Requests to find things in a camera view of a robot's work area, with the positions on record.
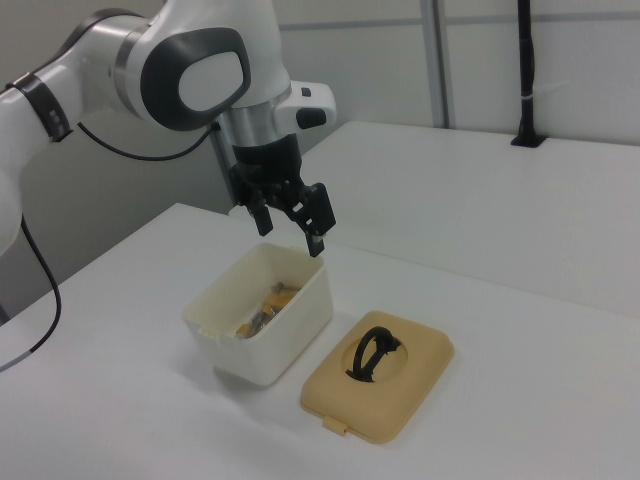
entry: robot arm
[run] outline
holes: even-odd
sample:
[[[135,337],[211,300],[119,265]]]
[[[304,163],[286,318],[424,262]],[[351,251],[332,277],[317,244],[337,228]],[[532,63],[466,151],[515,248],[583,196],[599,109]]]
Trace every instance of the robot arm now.
[[[172,130],[216,119],[233,145],[235,200],[261,235],[268,206],[323,250],[335,224],[326,189],[300,178],[296,133],[335,121],[325,85],[292,82],[282,64],[270,0],[168,0],[153,18],[96,13],[46,65],[0,93],[0,254],[21,218],[19,176],[50,141],[62,141],[85,115],[112,108]]]

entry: white table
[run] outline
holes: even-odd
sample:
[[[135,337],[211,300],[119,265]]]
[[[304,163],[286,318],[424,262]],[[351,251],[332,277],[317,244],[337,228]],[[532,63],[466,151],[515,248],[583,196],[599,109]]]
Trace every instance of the white table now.
[[[352,122],[302,173],[333,242],[640,318],[640,147],[512,137]]]
[[[273,243],[304,246],[301,234]],[[638,479],[640,322],[329,243],[336,313],[271,387],[212,373],[180,312],[260,241],[177,205],[62,285],[59,329],[0,376],[3,479]],[[367,311],[457,353],[396,440],[325,430],[298,404]],[[48,327],[49,295],[0,327],[0,362]]]

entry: tan lid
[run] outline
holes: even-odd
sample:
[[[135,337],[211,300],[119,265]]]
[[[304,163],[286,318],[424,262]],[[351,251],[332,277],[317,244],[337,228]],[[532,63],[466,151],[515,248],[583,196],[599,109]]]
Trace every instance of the tan lid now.
[[[388,343],[389,332],[399,345]],[[354,366],[359,346],[358,353],[364,354]],[[302,407],[336,433],[388,442],[422,403],[453,353],[449,338],[438,330],[383,312],[368,313],[305,383]],[[366,381],[371,369],[372,382]]]

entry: plastic container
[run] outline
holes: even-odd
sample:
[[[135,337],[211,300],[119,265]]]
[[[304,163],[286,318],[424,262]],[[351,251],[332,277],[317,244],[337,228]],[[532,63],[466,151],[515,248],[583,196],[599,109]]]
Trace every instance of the plastic container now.
[[[236,338],[280,282],[300,291],[257,335]],[[249,251],[182,313],[213,367],[258,385],[273,383],[332,316],[322,258],[268,243]]]

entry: cable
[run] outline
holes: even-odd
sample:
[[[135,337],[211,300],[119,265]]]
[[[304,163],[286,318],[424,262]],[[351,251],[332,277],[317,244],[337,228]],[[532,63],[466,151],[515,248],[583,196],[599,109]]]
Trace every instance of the cable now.
[[[173,155],[166,155],[166,156],[163,156],[163,157],[146,157],[144,155],[135,155],[133,153],[127,153],[127,152],[124,152],[124,151],[122,151],[122,150],[120,150],[120,149],[118,149],[116,147],[112,147],[111,145],[109,145],[104,140],[101,140],[100,138],[98,138],[83,123],[78,123],[78,127],[91,140],[96,142],[101,147],[104,147],[104,148],[106,148],[107,150],[109,150],[109,151],[111,151],[113,153],[117,153],[118,155],[122,155],[123,157],[132,158],[133,160],[142,160],[144,162],[165,162],[167,160],[175,160],[176,158],[184,157],[185,155],[188,155],[189,153],[193,152],[196,148],[198,148],[200,145],[202,145],[202,143],[207,139],[207,137],[209,135],[211,135],[211,133],[213,133],[213,131],[216,129],[215,126],[208,127],[207,130],[202,134],[202,136],[198,139],[198,141],[196,143],[194,143],[193,145],[191,145],[189,148],[187,148],[186,150],[184,150],[182,152],[179,152],[179,153],[176,153],[176,154],[173,154]]]
[[[44,334],[44,337],[42,337],[38,343],[36,343],[33,347],[31,347],[29,350],[24,352],[22,355],[0,366],[0,373],[9,370],[11,367],[20,363],[22,360],[30,356],[32,353],[35,353],[36,350],[38,350],[42,345],[44,345],[44,343],[47,340],[49,340],[49,337],[51,336],[51,334],[53,334],[54,330],[58,326],[58,323],[60,322],[60,315],[62,313],[62,298],[60,297],[60,289],[58,288],[58,284],[56,283],[55,278],[53,278],[53,274],[51,273],[51,270],[49,269],[47,262],[45,262],[44,257],[42,256],[42,254],[40,253],[40,250],[36,246],[36,243],[33,240],[33,237],[31,236],[31,232],[29,232],[29,229],[27,228],[27,222],[24,220],[24,217],[22,217],[21,227],[22,227],[22,232],[24,233],[24,236],[27,239],[27,242],[29,242],[29,246],[31,247],[31,250],[33,250],[33,253],[38,259],[40,266],[42,266],[42,269],[44,270],[44,273],[47,275],[47,278],[49,279],[49,283],[53,288],[53,294],[56,297],[56,315],[53,319],[53,323],[49,327],[49,330],[47,331],[47,333]]]

